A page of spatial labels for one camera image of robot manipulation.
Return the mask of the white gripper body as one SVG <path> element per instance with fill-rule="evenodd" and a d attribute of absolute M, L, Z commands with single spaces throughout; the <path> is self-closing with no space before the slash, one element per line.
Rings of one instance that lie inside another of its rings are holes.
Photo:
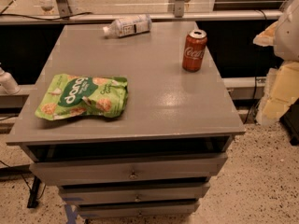
<path fill-rule="evenodd" d="M 274 53 L 284 61 L 299 61 L 299 0 L 292 0 L 278 19 Z"/>

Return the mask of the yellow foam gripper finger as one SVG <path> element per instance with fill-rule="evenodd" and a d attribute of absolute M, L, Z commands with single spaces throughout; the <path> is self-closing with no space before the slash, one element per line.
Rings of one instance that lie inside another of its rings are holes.
<path fill-rule="evenodd" d="M 274 45 L 274 36 L 278 23 L 275 21 L 253 39 L 255 45 L 268 47 Z"/>
<path fill-rule="evenodd" d="M 298 98 L 299 62 L 284 62 L 279 69 L 271 68 L 258 106 L 257 123 L 271 125 L 279 121 Z"/>

